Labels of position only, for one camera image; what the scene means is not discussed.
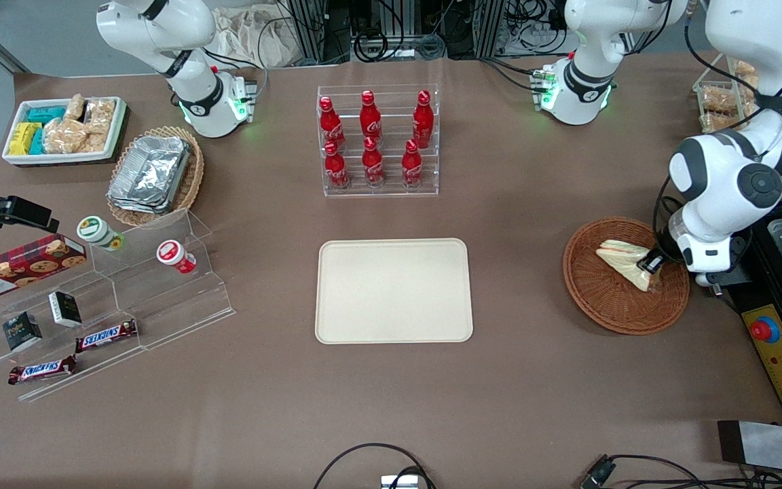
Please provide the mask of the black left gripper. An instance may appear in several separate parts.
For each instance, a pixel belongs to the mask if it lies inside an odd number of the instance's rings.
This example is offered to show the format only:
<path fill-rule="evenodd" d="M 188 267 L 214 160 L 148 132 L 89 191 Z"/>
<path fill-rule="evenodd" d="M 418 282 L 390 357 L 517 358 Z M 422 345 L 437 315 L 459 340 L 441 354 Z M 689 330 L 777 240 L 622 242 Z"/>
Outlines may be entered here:
<path fill-rule="evenodd" d="M 655 229 L 656 248 L 646 253 L 646 256 L 638 261 L 638 268 L 642 272 L 647 272 L 650 276 L 655 276 L 660 272 L 665 262 L 676 264 L 683 263 L 682 251 L 677 247 L 677 243 L 670 235 L 668 225 L 662 225 Z"/>

